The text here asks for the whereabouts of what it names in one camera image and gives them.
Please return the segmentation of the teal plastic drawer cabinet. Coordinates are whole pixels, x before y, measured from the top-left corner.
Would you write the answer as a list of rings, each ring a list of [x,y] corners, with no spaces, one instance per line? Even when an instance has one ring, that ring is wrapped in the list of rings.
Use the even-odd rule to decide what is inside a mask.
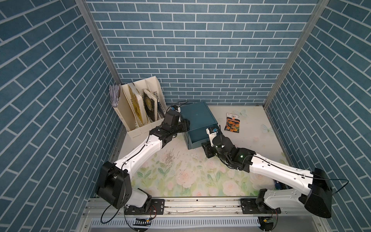
[[[202,146],[202,143],[208,143],[209,135],[207,128],[217,126],[218,122],[204,102],[186,104],[180,107],[181,116],[190,121],[188,132],[184,133],[185,142],[189,150]]]

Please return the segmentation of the orange flower seed bag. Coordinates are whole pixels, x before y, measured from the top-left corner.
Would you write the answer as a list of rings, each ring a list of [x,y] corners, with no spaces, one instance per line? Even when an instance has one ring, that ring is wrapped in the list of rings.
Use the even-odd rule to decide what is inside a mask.
[[[236,114],[226,114],[225,131],[239,133],[240,131],[240,116]]]

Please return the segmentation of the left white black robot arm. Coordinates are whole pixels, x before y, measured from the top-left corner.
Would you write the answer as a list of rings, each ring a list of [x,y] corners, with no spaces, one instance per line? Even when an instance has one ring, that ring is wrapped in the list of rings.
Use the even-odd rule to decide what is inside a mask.
[[[160,126],[149,132],[132,152],[115,162],[105,162],[100,168],[96,194],[116,209],[126,205],[147,208],[150,195],[131,186],[131,179],[140,167],[155,153],[163,149],[179,133],[189,130],[190,122],[184,119],[179,106],[171,106]]]

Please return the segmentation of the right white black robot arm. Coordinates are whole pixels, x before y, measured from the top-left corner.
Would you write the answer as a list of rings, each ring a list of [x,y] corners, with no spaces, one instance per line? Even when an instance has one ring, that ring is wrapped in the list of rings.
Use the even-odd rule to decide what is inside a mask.
[[[281,164],[247,148],[237,148],[224,135],[212,138],[202,147],[208,158],[218,157],[231,169],[269,177],[289,186],[284,190],[261,189],[257,205],[270,209],[291,206],[321,218],[332,216],[332,187],[322,169],[309,171]]]

